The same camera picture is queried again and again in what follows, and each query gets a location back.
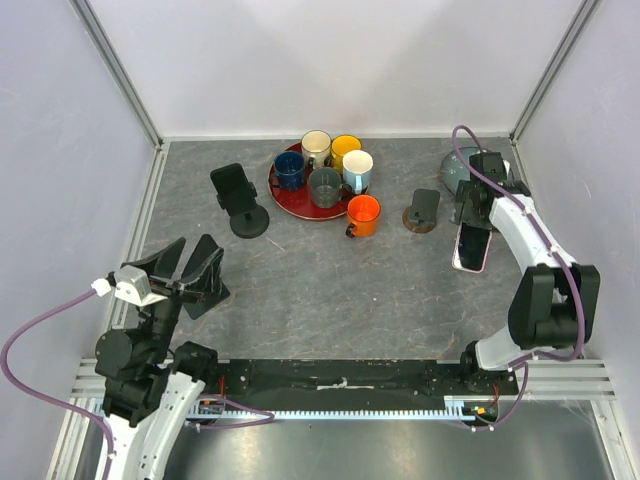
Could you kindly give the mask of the pink case smartphone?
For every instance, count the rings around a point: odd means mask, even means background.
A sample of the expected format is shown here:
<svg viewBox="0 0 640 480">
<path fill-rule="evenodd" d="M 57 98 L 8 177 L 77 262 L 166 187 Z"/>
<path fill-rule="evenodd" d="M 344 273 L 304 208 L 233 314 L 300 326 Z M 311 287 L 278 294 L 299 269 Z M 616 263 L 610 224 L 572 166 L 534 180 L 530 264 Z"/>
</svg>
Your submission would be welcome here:
<svg viewBox="0 0 640 480">
<path fill-rule="evenodd" d="M 452 256 L 452 267 L 469 273 L 481 273 L 489 251 L 492 232 L 461 223 Z"/>
</svg>

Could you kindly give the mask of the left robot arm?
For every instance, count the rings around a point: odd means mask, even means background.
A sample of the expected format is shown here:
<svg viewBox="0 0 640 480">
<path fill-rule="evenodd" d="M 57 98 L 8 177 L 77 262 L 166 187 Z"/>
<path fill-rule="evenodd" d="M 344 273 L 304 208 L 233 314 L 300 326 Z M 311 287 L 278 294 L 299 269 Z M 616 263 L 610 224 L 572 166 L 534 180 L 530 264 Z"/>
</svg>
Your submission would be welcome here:
<svg viewBox="0 0 640 480">
<path fill-rule="evenodd" d="M 134 306 L 140 318 L 134 328 L 102 334 L 95 347 L 110 429 L 102 447 L 106 479 L 161 478 L 188 409 L 218 385 L 216 351 L 193 342 L 170 347 L 182 312 L 196 320 L 230 295 L 221 279 L 224 250 L 209 234 L 173 276 L 185 244 L 179 238 L 92 284 L 99 296 Z"/>
</svg>

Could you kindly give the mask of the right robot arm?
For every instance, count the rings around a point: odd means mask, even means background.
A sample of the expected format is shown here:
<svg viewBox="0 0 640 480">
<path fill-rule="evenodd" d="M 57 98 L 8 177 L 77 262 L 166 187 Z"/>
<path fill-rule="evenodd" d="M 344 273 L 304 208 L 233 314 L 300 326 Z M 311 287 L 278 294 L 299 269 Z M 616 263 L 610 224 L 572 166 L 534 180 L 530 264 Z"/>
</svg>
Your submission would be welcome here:
<svg viewBox="0 0 640 480">
<path fill-rule="evenodd" d="M 477 394 L 493 383 L 494 371 L 533 358 L 566 362 L 578 357 L 592 335 L 600 274 L 556 242 L 528 187 L 511 178 L 500 153 L 465 147 L 456 157 L 466 174 L 455 193 L 453 267 L 482 272 L 491 238 L 500 233 L 522 273 L 505 326 L 461 354 L 459 384 Z"/>
</svg>

